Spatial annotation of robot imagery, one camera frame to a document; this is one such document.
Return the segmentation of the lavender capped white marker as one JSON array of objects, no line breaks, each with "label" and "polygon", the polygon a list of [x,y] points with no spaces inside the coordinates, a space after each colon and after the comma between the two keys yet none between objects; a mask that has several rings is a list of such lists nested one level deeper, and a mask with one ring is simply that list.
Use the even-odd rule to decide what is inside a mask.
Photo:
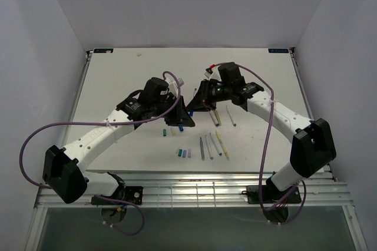
[{"label": "lavender capped white marker", "polygon": [[206,141],[206,146],[207,146],[207,151],[209,153],[209,157],[211,160],[213,160],[213,152],[211,150],[211,145],[210,145],[209,138],[207,135],[205,135],[205,141]]}]

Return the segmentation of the purple marker pen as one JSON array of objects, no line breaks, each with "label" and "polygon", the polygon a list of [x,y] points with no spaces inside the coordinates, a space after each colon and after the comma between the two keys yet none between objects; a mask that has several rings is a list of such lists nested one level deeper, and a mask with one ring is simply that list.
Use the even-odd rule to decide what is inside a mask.
[{"label": "purple marker pen", "polygon": [[200,154],[201,154],[201,160],[205,160],[205,153],[204,153],[204,145],[203,145],[203,139],[200,137]]}]

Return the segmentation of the green capped marker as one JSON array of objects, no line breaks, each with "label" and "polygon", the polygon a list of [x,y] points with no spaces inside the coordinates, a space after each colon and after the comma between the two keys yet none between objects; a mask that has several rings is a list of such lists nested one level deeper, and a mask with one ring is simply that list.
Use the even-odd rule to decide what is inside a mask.
[{"label": "green capped marker", "polygon": [[228,114],[228,116],[229,116],[229,119],[230,119],[230,121],[231,121],[231,123],[232,123],[232,126],[233,126],[233,127],[236,127],[236,126],[237,126],[237,123],[235,122],[234,117],[233,117],[233,115],[232,115],[232,112],[230,111],[228,105],[226,105],[226,111],[227,111],[227,114]]}]

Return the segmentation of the teal white marker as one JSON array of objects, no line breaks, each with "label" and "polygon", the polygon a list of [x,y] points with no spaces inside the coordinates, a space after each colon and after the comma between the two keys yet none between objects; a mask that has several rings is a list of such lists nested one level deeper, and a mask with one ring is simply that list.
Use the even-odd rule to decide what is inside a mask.
[{"label": "teal white marker", "polygon": [[209,133],[209,136],[210,136],[211,142],[213,143],[214,148],[215,148],[217,154],[218,154],[219,156],[221,156],[221,155],[222,155],[222,152],[221,152],[221,150],[219,149],[219,147],[218,147],[218,145],[217,145],[217,143],[216,143],[216,141],[215,141],[215,139],[214,139],[214,136],[212,135],[212,133]]}]

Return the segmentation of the yellow highlighter pen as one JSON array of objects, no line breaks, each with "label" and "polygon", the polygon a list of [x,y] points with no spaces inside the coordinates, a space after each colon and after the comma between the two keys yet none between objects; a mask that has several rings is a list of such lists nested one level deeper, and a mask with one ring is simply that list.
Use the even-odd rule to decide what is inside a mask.
[{"label": "yellow highlighter pen", "polygon": [[230,156],[229,156],[229,153],[228,153],[226,147],[224,146],[224,143],[223,143],[223,141],[222,141],[222,139],[220,137],[220,134],[219,134],[219,132],[217,130],[215,132],[216,132],[216,137],[218,139],[220,147],[221,147],[221,149],[223,151],[223,154],[226,156],[226,159],[229,161],[230,160]]}]

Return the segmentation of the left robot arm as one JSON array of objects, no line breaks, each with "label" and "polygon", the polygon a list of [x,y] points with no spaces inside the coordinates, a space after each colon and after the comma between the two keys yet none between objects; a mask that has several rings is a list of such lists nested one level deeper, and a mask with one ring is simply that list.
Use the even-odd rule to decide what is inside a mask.
[{"label": "left robot arm", "polygon": [[142,90],[132,92],[116,106],[103,126],[94,127],[63,148],[50,147],[45,153],[43,180],[66,204],[75,202],[89,189],[114,204],[124,200],[122,178],[110,172],[90,173],[87,168],[149,119],[160,116],[171,127],[194,127],[179,93],[183,84],[180,78],[150,78]]}]

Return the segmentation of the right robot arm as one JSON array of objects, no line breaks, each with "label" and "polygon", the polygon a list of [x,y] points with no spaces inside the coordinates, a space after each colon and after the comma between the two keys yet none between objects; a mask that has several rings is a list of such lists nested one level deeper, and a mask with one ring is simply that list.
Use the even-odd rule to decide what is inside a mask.
[{"label": "right robot arm", "polygon": [[188,110],[212,111],[217,103],[231,101],[265,120],[268,129],[275,128],[291,143],[289,162],[262,186],[262,193],[269,200],[280,202],[292,186],[310,178],[336,158],[332,132],[326,120],[312,120],[277,102],[274,91],[267,84],[246,82],[239,64],[225,62],[215,67],[220,78],[215,79],[213,67],[207,68],[207,78],[200,83]]}]

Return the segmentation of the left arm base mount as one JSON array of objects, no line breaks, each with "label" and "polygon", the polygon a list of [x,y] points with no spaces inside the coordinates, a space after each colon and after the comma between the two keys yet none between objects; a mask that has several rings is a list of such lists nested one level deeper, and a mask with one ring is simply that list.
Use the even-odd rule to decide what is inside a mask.
[{"label": "left arm base mount", "polygon": [[91,198],[91,204],[96,206],[122,205],[123,201],[126,201],[136,205],[142,205],[143,190],[143,186],[120,186],[111,196],[102,196],[105,198],[105,200],[97,196],[93,196]]}]

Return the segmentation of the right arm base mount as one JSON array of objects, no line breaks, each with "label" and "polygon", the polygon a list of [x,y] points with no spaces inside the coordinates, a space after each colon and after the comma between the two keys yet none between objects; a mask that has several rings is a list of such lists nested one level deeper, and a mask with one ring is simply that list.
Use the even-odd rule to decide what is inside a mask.
[{"label": "right arm base mount", "polygon": [[[289,189],[285,191],[278,191],[269,188],[267,185],[262,185],[262,200],[263,203],[273,204],[278,202],[285,194],[287,194]],[[259,203],[259,186],[249,185],[245,190],[241,192],[242,195],[247,197],[248,204],[258,204]],[[284,199],[283,204],[299,204],[302,202],[302,198],[299,189],[296,187],[286,199]]]}]

